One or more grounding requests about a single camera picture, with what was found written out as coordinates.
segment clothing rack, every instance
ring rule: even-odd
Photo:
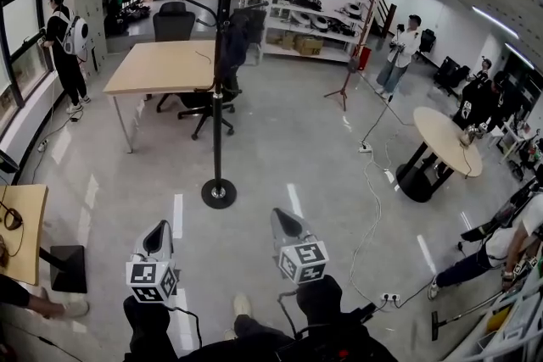
[[[222,50],[222,39],[225,33],[228,30],[230,25],[231,16],[230,16],[230,3],[232,0],[219,0],[217,6],[217,12],[213,12],[212,9],[203,5],[202,3],[195,2],[194,0],[184,0],[185,2],[192,3],[202,9],[208,11],[213,18],[215,23],[213,25],[208,25],[201,19],[197,21],[208,27],[216,27],[216,39],[215,39],[215,65],[214,65],[214,78],[213,83],[207,89],[194,89],[195,92],[209,92],[211,89],[213,91],[213,154],[214,154],[214,164],[215,164],[215,177],[207,181],[202,187],[202,199],[205,204],[213,209],[225,209],[230,207],[236,200],[238,195],[236,187],[229,181],[222,178],[221,173],[221,124],[222,124],[222,90],[225,89],[231,93],[240,93],[241,91],[234,91],[224,87],[222,83],[221,71],[219,69],[219,64],[221,60],[221,50]],[[239,9],[239,11],[244,11],[247,9],[259,8],[262,6],[267,6],[268,3],[258,3],[256,5],[251,5],[247,8]]]

